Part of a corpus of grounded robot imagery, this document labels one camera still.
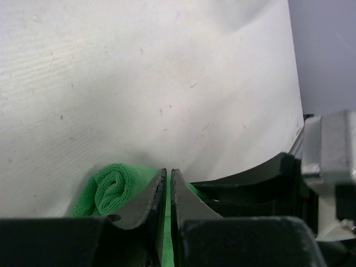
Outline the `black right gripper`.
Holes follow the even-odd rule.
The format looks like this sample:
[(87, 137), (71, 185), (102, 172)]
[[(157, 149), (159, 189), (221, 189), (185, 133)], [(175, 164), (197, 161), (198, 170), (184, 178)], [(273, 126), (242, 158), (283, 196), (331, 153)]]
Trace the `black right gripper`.
[(250, 170), (192, 186), (191, 239), (315, 239), (318, 198), (301, 161), (281, 152)]

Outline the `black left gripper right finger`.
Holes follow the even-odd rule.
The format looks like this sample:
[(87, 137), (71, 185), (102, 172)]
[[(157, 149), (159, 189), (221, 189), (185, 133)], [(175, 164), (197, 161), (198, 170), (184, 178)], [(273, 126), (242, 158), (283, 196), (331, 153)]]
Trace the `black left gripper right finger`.
[(305, 222), (291, 216), (223, 218), (171, 172), (175, 266), (325, 266)]

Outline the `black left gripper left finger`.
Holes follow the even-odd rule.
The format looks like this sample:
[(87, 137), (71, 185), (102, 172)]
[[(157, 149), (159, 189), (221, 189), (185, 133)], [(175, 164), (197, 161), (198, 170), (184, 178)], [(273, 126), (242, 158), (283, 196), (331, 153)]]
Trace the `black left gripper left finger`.
[(1, 220), (1, 266), (161, 266), (166, 169), (111, 215)]

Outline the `green microfiber towel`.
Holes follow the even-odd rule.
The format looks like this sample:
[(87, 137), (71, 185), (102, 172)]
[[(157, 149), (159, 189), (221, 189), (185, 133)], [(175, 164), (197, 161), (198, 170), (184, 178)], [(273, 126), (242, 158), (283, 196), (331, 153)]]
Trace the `green microfiber towel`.
[(168, 174), (165, 169), (110, 164), (88, 179), (72, 216), (108, 221), (95, 266), (180, 266), (172, 204), (177, 178), (190, 195), (204, 196), (178, 169)]

